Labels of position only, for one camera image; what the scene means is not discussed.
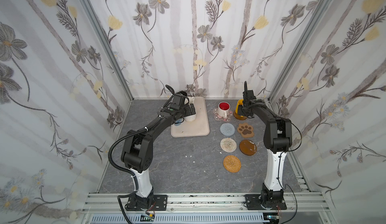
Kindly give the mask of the yellow mug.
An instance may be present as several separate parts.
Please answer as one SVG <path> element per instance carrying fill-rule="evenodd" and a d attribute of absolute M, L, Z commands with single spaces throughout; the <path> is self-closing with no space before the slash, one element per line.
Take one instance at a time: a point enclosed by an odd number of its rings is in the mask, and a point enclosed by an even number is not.
<path fill-rule="evenodd" d="M 238 102 L 237 102 L 237 104 L 236 104 L 236 109 L 235 109 L 235 111 L 234 112 L 236 112 L 237 114 L 239 114 L 240 115 L 240 113 L 242 113 L 241 112 L 241 110 L 239 109 L 240 107 L 242 107 L 243 106 L 243 100 L 241 99 L 241 100 L 238 100 Z"/>

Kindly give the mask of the blue patterned mug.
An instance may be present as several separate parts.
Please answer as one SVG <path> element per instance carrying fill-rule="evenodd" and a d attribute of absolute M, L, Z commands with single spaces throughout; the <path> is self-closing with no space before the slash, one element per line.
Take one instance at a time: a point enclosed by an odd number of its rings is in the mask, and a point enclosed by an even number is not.
<path fill-rule="evenodd" d="M 177 121 L 174 123 L 174 125 L 175 125 L 175 126 L 179 126 L 179 125 L 181 125 L 183 122 L 184 122 L 184 119 L 181 118 L 181 119 L 177 120 Z"/>

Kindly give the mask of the speckled white mug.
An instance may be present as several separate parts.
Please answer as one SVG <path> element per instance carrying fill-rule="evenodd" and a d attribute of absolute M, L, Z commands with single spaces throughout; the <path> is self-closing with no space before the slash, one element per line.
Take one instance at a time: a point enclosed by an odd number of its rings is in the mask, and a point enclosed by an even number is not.
<path fill-rule="evenodd" d="M 187 122 L 193 122 L 196 120 L 197 113 L 194 104 L 188 104 L 184 107 L 184 120 Z"/>

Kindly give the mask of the plain wooden round coaster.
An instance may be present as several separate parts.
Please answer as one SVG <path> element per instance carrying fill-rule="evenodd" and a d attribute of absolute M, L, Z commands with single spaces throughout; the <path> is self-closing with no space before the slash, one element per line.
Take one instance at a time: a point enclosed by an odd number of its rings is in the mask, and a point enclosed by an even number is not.
<path fill-rule="evenodd" d="M 238 120 L 246 120 L 247 117 L 246 116 L 241 116 L 239 114 L 237 114 L 236 112 L 233 113 L 233 116 L 238 119 Z"/>

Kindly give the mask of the white mug red inside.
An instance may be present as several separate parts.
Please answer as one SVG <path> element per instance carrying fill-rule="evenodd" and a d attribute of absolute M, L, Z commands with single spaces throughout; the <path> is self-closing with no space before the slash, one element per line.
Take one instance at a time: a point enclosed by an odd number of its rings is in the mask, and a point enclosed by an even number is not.
<path fill-rule="evenodd" d="M 217 108 L 217 116 L 226 119 L 230 114 L 230 104 L 228 102 L 220 102 Z"/>

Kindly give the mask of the brown paw cork coaster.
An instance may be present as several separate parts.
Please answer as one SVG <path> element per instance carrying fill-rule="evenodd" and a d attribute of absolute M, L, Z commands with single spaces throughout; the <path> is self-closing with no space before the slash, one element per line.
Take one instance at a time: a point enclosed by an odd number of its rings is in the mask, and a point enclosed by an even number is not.
<path fill-rule="evenodd" d="M 254 137 L 254 128 L 248 123 L 240 123 L 237 127 L 237 132 L 240 133 L 243 138 Z"/>

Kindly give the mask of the light blue woven coaster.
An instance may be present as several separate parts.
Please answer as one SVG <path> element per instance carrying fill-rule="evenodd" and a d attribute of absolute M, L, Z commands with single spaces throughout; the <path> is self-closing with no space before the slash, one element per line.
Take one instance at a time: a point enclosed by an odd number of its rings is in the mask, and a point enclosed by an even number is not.
<path fill-rule="evenodd" d="M 223 123 L 220 126 L 220 132 L 224 136 L 232 136 L 235 133 L 235 127 L 231 123 Z"/>

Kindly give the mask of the pink flower silicone coaster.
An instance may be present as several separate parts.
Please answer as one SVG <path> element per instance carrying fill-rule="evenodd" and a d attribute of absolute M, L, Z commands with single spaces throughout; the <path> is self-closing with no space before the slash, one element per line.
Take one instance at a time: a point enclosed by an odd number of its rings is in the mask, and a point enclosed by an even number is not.
<path fill-rule="evenodd" d="M 230 122 L 231 117 L 233 116 L 233 112 L 228 110 L 222 110 L 221 108 L 216 108 L 213 110 L 214 117 L 217 121 L 224 121 L 224 122 Z"/>

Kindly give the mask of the glossy brown round coaster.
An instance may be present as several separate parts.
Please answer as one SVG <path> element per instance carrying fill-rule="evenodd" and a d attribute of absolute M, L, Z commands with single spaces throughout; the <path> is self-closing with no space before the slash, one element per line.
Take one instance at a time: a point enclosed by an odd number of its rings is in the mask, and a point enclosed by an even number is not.
<path fill-rule="evenodd" d="M 240 151 L 247 156 L 253 156 L 257 152 L 257 146 L 254 142 L 244 139 L 239 144 Z"/>

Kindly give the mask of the multicolour woven round coaster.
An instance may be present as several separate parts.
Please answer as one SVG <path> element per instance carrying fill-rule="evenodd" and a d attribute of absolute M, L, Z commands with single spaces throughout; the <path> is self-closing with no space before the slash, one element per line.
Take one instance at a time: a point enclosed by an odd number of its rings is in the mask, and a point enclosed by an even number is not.
<path fill-rule="evenodd" d="M 233 140 L 231 138 L 223 138 L 220 141 L 220 147 L 223 151 L 225 151 L 227 153 L 232 153 L 236 150 L 237 143 L 235 140 Z"/>

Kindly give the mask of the wicker rattan round coaster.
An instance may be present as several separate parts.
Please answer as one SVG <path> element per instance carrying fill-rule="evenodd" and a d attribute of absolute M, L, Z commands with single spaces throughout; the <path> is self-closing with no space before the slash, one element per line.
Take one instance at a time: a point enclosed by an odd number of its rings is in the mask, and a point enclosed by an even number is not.
<path fill-rule="evenodd" d="M 223 160 L 223 167 L 230 173 L 237 173 L 241 169 L 241 161 L 234 155 L 228 155 Z"/>

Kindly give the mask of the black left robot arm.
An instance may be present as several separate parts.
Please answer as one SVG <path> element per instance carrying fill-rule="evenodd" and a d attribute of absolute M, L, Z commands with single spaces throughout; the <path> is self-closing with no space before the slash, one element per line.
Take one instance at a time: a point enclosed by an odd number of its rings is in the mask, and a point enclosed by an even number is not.
<path fill-rule="evenodd" d="M 192 111 L 187 93 L 173 93 L 153 121 L 143 128 L 127 132 L 111 145 L 108 152 L 110 165 L 130 174 L 134 182 L 134 192 L 127 197 L 129 206 L 148 210 L 154 205 L 154 188 L 148 170 L 153 160 L 153 144 L 164 130 L 190 113 Z M 116 164 L 112 157 L 115 147 L 121 142 L 124 143 L 121 153 L 123 167 Z"/>

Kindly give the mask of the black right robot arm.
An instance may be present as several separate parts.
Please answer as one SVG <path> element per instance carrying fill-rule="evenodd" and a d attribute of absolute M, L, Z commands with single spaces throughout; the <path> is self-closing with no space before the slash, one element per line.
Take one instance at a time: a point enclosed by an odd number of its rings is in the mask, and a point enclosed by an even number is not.
<path fill-rule="evenodd" d="M 241 115 L 259 117 L 265 124 L 263 143 L 267 149 L 267 173 L 260 195 L 260 205 L 270 210 L 284 201 L 282 175 L 284 161 L 292 146 L 292 123 L 270 110 L 252 90 L 244 90 L 243 103 L 237 107 Z"/>

